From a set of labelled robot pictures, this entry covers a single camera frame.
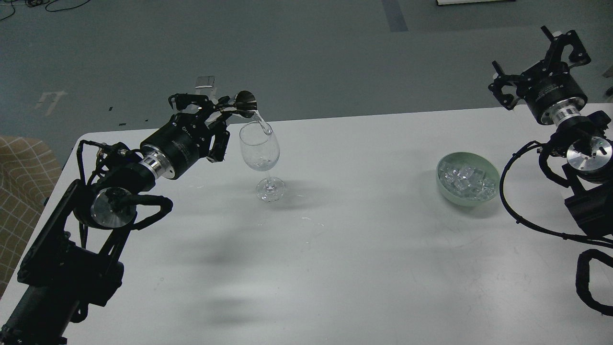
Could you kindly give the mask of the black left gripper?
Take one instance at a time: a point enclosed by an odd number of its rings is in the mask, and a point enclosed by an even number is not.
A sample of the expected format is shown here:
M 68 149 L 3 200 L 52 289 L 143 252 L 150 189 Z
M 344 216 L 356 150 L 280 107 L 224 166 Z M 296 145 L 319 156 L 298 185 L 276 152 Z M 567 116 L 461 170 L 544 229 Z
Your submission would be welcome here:
M 206 95 L 188 93 L 173 94 L 168 103 L 175 115 L 140 144 L 143 163 L 153 169 L 157 178 L 176 180 L 200 159 L 222 162 L 230 139 L 227 120 L 219 117 L 209 121 L 208 116 L 217 112 L 231 115 L 227 104 L 215 104 Z M 186 112 L 192 105 L 196 111 Z

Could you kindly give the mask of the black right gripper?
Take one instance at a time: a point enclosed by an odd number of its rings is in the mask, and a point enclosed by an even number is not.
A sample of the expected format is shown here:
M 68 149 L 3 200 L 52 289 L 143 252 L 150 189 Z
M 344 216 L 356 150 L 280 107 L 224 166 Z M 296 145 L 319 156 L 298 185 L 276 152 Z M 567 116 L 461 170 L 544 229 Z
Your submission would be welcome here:
M 587 104 L 588 98 L 570 70 L 588 65 L 591 57 L 576 31 L 554 35 L 545 25 L 541 26 L 541 31 L 550 42 L 541 67 L 529 69 L 524 76 L 510 75 L 504 73 L 497 61 L 492 61 L 495 76 L 488 90 L 508 111 L 512 111 L 521 98 L 538 124 L 546 126 L 558 122 L 554 120 L 552 107 L 569 104 L 580 111 Z

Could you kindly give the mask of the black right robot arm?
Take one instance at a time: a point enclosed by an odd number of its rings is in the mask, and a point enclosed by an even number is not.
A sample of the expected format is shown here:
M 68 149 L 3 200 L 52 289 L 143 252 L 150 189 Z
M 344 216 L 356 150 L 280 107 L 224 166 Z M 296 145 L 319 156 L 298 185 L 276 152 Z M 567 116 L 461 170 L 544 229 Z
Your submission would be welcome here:
M 577 259 L 576 294 L 592 310 L 611 316 L 612 307 L 596 301 L 591 293 L 590 264 L 597 260 L 612 266 L 611 256 L 597 249 L 598 246 L 612 247 L 613 158 L 612 142 L 606 137 L 612 120 L 604 111 L 581 114 L 588 98 L 570 71 L 588 65 L 591 58 L 576 31 L 553 33 L 546 26 L 542 26 L 541 31 L 549 40 L 549 48 L 545 57 L 527 70 L 507 74 L 499 63 L 492 62 L 496 74 L 488 90 L 499 104 L 512 111 L 519 101 L 524 101 L 538 124 L 556 127 L 547 142 L 532 140 L 513 153 L 500 174 L 499 196 L 504 209 L 517 224 L 563 240 L 591 245 L 591 249 L 580 253 Z M 536 225 L 515 212 L 506 200 L 506 176 L 512 165 L 531 150 L 538 151 L 543 175 L 573 192 L 564 204 L 582 234 L 560 233 Z

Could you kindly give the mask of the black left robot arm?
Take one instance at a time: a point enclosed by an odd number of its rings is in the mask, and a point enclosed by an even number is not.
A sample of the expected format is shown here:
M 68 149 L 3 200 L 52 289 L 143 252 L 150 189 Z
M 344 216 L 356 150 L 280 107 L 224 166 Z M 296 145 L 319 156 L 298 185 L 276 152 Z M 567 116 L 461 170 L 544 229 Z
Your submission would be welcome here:
M 136 149 L 81 140 L 79 178 L 64 192 L 22 259 L 18 282 L 28 288 L 1 328 L 3 345 L 65 345 L 69 323 L 90 305 L 103 307 L 122 284 L 120 256 L 129 235 L 163 219 L 171 199 L 150 195 L 159 178 L 176 180 L 199 159 L 221 162 L 233 115 L 254 115 L 250 92 L 217 101 L 206 95 L 169 97 L 176 111 Z

